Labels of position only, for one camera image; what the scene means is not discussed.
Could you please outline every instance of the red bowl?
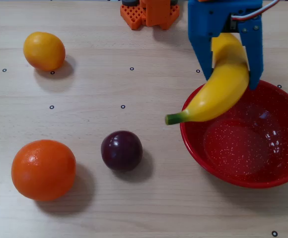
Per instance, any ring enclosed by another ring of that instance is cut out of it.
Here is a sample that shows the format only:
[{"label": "red bowl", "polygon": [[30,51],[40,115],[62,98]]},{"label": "red bowl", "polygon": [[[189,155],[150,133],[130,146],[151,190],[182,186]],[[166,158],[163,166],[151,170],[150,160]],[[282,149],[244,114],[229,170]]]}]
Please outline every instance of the red bowl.
[{"label": "red bowl", "polygon": [[180,129],[194,159],[226,182],[250,188],[288,182],[288,94],[270,83],[247,89],[220,117],[182,123]]}]

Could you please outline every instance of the yellow banana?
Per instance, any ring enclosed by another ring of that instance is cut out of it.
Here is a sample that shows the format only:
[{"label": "yellow banana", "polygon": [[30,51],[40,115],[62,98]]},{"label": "yellow banana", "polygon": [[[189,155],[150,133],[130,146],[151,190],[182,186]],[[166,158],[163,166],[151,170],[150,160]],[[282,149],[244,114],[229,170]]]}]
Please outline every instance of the yellow banana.
[{"label": "yellow banana", "polygon": [[213,38],[214,71],[185,110],[167,115],[166,124],[207,121],[228,111],[249,84],[247,56],[240,41],[230,33]]}]

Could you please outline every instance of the yellow orange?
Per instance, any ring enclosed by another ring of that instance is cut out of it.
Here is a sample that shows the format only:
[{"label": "yellow orange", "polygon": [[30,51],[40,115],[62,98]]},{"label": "yellow orange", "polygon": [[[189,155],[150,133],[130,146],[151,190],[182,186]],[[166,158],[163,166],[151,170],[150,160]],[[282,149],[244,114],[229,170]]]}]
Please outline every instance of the yellow orange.
[{"label": "yellow orange", "polygon": [[23,52],[26,60],[43,71],[55,70],[64,63],[66,50],[62,41],[47,32],[34,32],[25,40]]}]

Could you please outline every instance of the dark red plum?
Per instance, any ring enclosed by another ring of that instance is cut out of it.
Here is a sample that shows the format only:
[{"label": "dark red plum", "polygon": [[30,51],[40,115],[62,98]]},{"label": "dark red plum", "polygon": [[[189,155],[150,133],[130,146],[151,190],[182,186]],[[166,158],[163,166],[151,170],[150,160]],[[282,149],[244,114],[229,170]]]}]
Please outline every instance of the dark red plum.
[{"label": "dark red plum", "polygon": [[115,171],[131,171],[141,161],[143,148],[132,132],[120,130],[108,135],[102,142],[101,155],[107,167]]}]

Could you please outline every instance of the tangerine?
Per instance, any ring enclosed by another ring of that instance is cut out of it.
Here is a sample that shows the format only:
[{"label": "tangerine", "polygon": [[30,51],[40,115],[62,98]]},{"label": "tangerine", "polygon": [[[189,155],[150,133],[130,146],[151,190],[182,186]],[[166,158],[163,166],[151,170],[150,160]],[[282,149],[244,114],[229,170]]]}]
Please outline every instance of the tangerine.
[{"label": "tangerine", "polygon": [[22,147],[11,166],[11,178],[25,197],[50,201],[64,195],[75,177],[75,157],[66,145],[37,140]]},{"label": "tangerine", "polygon": [[66,57],[62,41],[47,32],[30,34],[24,42],[23,52],[28,63],[43,71],[53,71],[61,67]]}]

